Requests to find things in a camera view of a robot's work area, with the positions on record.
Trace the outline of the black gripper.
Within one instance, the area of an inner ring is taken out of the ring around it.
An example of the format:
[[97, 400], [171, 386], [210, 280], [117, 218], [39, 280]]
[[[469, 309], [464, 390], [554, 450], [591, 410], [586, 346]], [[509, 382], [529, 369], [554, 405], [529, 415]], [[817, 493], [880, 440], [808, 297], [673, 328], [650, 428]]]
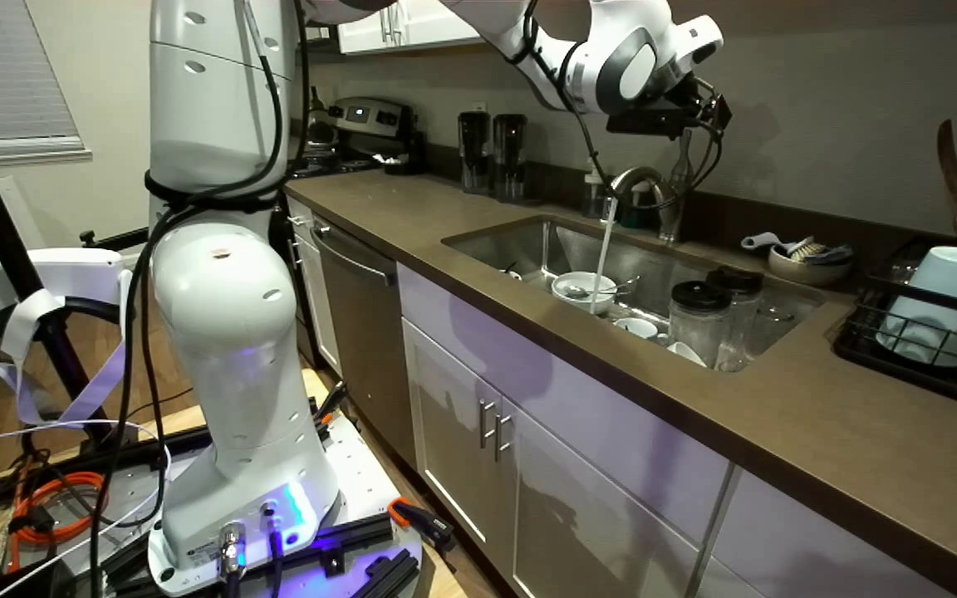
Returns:
[[700, 76], [685, 76], [650, 106], [617, 110], [606, 118], [609, 134], [682, 136], [685, 129], [708, 129], [714, 136], [732, 124], [726, 100]]

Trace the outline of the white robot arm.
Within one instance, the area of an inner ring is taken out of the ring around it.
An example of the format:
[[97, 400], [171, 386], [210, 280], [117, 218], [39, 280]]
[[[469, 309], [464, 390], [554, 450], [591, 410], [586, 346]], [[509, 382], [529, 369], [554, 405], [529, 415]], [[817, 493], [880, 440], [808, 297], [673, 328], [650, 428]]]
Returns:
[[[149, 170], [155, 218], [137, 280], [168, 324], [210, 446], [168, 481], [147, 542], [168, 594], [307, 547], [337, 508], [315, 421], [301, 405], [297, 293], [270, 244], [286, 178], [293, 33], [364, 19], [395, 0], [154, 0]], [[587, 28], [549, 33], [535, 0], [438, 0], [494, 46], [551, 110], [673, 106], [723, 46], [721, 26], [671, 0], [587, 0]]]

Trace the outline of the robot base platform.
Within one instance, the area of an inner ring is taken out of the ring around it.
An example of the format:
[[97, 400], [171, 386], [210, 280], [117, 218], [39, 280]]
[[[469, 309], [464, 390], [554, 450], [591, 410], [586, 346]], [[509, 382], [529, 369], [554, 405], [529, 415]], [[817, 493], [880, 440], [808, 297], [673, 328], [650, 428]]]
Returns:
[[344, 415], [321, 421], [301, 374], [200, 390], [210, 446], [109, 483], [98, 534], [52, 544], [45, 568], [124, 598], [129, 557], [155, 598], [413, 598], [421, 539], [392, 516], [392, 477]]

